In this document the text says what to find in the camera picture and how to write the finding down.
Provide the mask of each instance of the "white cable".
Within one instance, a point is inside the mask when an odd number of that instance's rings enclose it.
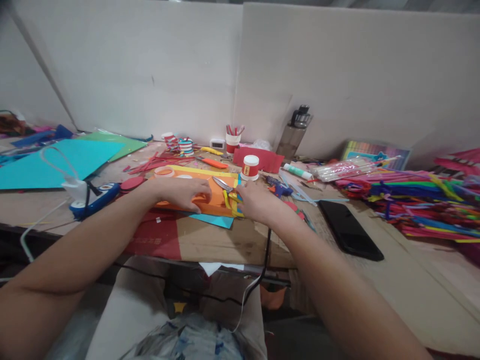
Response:
[[[55,212],[56,210],[58,210],[62,205],[66,204],[68,201],[65,200],[63,201],[62,203],[60,203],[59,205],[57,205],[55,208],[53,208],[52,210],[50,210],[49,212],[47,212],[44,216],[42,216],[39,220],[35,221],[27,230],[25,230],[23,232],[23,234],[20,236],[20,244],[21,244],[21,247],[23,248],[23,251],[25,252],[27,258],[28,258],[28,261],[30,261],[31,263],[34,262],[34,257],[32,255],[32,253],[30,252],[30,249],[28,248],[27,246],[27,243],[25,242],[25,237],[27,236],[27,234],[30,232],[30,230],[32,230],[38,223],[42,222],[47,216],[49,216],[50,214],[52,214],[53,212]]]
[[[45,158],[45,151],[47,149],[54,149],[54,150],[57,150],[60,155],[65,159],[66,163],[68,164],[68,166],[70,167],[71,171],[73,172],[73,175],[75,177],[75,179],[77,180],[80,180],[79,179],[79,174],[77,173],[77,171],[75,170],[74,166],[72,165],[72,163],[67,159],[67,157],[64,155],[63,152],[61,152],[60,150],[58,150],[56,147],[54,146],[48,146],[48,147],[44,147],[43,149],[40,150],[40,158],[46,162],[48,165],[50,165],[52,168],[54,168],[55,170],[61,172],[63,174],[63,176],[67,177],[67,178],[71,178],[72,176],[69,175],[66,171],[62,170],[61,168],[59,167],[56,167],[55,165],[53,165],[50,161],[48,161],[46,158]]]
[[[236,326],[235,326],[235,328],[233,329],[233,331],[229,330],[232,334],[237,331],[237,329],[238,329],[239,326],[240,326],[240,323],[242,322],[242,315],[244,314],[245,296],[246,296],[246,294],[247,294],[247,291],[248,291],[251,287],[253,287],[256,283],[258,283],[261,277],[262,277],[262,274],[260,274],[259,277],[257,277],[255,280],[253,280],[253,281],[251,282],[251,284],[248,285],[248,286],[245,288],[245,291],[243,292],[243,297],[242,297],[242,299],[241,299],[240,319],[238,319],[238,324],[236,324]]]

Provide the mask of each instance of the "label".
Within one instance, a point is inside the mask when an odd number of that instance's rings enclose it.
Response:
[[[259,173],[259,166],[250,166],[244,163],[241,172],[245,176],[254,177]]]

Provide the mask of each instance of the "pants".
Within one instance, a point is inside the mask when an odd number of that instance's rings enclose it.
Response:
[[[162,276],[168,270],[167,264],[141,256],[133,256],[125,264]],[[231,297],[241,302],[245,288],[250,283],[251,280],[217,272],[212,275],[207,293],[218,298]],[[165,281],[162,279],[126,268],[120,269],[86,359],[118,359],[155,327],[166,323],[169,317],[164,288]],[[241,307],[231,301],[219,302],[202,298],[200,311],[207,320],[217,321],[233,330],[239,321]],[[235,336],[245,350],[246,359],[267,358],[258,287],[243,307],[241,323]]]

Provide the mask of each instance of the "person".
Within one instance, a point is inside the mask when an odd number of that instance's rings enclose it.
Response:
[[[261,185],[237,187],[240,209],[265,224],[291,252],[318,315],[344,352],[356,359],[431,359],[382,296],[320,239],[286,204]],[[168,201],[200,212],[192,199],[211,200],[206,180],[146,181],[63,236],[0,289],[0,359],[42,359],[85,291],[123,252],[144,214]],[[129,264],[160,274],[158,261]],[[238,286],[217,276],[212,294],[242,301]],[[163,280],[122,268],[100,319],[88,359],[266,359],[260,295],[243,307],[206,299],[203,314],[169,320]]]

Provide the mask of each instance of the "scissors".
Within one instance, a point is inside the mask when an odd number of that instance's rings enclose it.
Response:
[[[233,187],[228,186],[225,181],[222,179],[213,176],[213,180],[217,183],[218,186],[220,186],[223,189],[223,199],[225,200],[225,206],[227,209],[231,209],[231,213],[239,218],[244,218],[245,216],[241,212],[237,212],[232,207],[230,206],[230,201],[229,198],[232,199],[236,203],[243,203],[241,199],[237,196],[236,193],[233,193],[235,190]]]

